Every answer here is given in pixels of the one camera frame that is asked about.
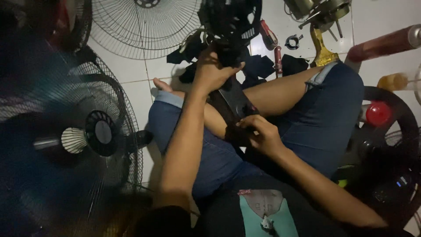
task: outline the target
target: man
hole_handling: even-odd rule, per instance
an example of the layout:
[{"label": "man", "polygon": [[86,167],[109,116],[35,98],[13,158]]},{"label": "man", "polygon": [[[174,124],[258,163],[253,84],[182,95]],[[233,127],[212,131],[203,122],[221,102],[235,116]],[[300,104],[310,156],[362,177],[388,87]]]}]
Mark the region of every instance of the man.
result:
[{"label": "man", "polygon": [[[393,233],[374,210],[329,180],[360,111],[361,78],[332,63],[245,90],[261,113],[237,124],[256,131],[248,135],[248,150],[255,151],[250,163],[224,141],[226,123],[206,103],[208,94],[241,68],[222,68],[210,47],[199,58],[186,96],[154,80],[162,91],[150,109],[149,129],[164,163],[154,209],[139,221],[137,234]],[[194,230],[191,196],[201,214]]]}]

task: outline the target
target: white tile floor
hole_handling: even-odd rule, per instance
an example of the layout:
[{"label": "white tile floor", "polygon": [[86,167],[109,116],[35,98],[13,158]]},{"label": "white tile floor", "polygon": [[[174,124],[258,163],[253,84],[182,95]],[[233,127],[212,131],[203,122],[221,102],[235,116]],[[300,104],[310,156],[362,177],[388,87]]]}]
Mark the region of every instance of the white tile floor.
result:
[{"label": "white tile floor", "polygon": [[[330,32],[323,33],[325,45],[329,50],[339,53],[340,58],[344,60],[348,50],[355,44],[412,24],[420,24],[420,9],[420,0],[353,0],[352,11],[340,20],[344,38],[339,38],[338,30],[333,25],[331,31],[335,37]],[[309,34],[309,26],[307,25],[300,30],[298,28],[299,23],[295,22],[291,16],[284,12],[283,1],[265,0],[262,18],[266,20],[270,29],[277,36],[282,46],[282,55],[289,54],[294,57],[301,56],[313,60],[316,52]],[[304,38],[300,41],[300,48],[291,51],[283,45],[286,38],[294,34],[298,36],[303,34]],[[154,88],[154,85],[150,80],[154,77],[163,78],[167,83],[178,89],[188,89],[188,86],[183,86],[178,81],[178,76],[184,72],[184,68],[188,65],[186,62],[180,65],[173,65],[167,64],[166,58],[146,61],[127,59],[107,51],[92,39],[90,39],[88,44],[105,61],[120,83],[122,83],[134,108],[140,129],[143,129],[147,124],[148,110],[154,98],[154,90],[151,90]],[[274,53],[266,50],[260,36],[252,40],[250,51],[252,55],[267,55],[270,59],[274,59]],[[139,53],[150,54],[152,52],[144,51]],[[421,49],[418,49],[363,62],[360,75],[365,85],[375,86],[381,76],[415,68],[420,63]],[[237,78],[242,82],[244,75],[240,72]],[[268,77],[268,79],[274,78],[274,74]],[[409,105],[417,118],[418,124],[421,124],[421,107],[415,100],[413,92],[402,91],[396,94]],[[154,181],[159,175],[160,154],[156,149],[156,145],[153,144],[143,150],[143,181]],[[419,234],[414,221],[410,221],[407,228],[412,234]]]}]

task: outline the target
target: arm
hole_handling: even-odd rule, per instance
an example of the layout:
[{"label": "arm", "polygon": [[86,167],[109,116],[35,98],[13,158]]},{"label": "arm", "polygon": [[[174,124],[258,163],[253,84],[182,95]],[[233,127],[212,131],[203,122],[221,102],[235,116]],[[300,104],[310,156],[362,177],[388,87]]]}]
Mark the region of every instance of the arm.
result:
[{"label": "arm", "polygon": [[334,219],[357,227],[387,226],[387,223],[373,209],[286,148],[275,125],[256,115],[245,118],[240,126],[243,128],[254,127],[258,131],[258,135],[250,135],[252,146],[268,155],[282,167]]},{"label": "arm", "polygon": [[206,98],[240,69],[222,68],[211,47],[200,55],[192,90],[164,157],[156,207],[175,205],[189,210],[189,197],[202,154]]}]

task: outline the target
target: denim shorts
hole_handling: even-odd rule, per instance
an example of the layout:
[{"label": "denim shorts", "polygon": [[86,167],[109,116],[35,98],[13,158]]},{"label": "denim shorts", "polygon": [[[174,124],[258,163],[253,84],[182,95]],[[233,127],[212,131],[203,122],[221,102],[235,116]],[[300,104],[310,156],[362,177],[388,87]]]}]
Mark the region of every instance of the denim shorts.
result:
[{"label": "denim shorts", "polygon": [[[329,178],[336,171],[357,122],[364,85],[361,77],[341,62],[327,65],[306,84],[306,93],[291,110],[268,121],[278,127],[286,147]],[[177,125],[182,105],[180,97],[159,91],[149,111],[147,129],[154,134],[162,154]],[[252,149],[247,149],[245,156],[238,151],[205,128],[192,193],[195,200],[238,177],[266,173],[276,177],[282,172]]]}]

